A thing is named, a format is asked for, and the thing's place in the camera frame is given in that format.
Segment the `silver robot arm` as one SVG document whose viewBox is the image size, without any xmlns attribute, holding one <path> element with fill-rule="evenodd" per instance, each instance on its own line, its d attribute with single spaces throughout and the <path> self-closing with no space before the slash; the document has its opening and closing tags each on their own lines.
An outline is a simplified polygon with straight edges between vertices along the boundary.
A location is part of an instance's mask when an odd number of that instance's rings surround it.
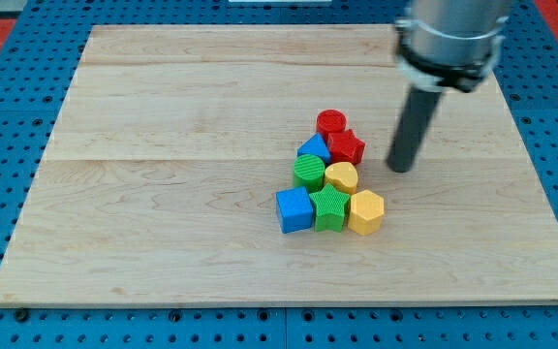
<svg viewBox="0 0 558 349">
<path fill-rule="evenodd" d="M 413 87 L 470 93 L 501 55 L 512 0 L 412 0 L 395 21 L 395 57 Z"/>
</svg>

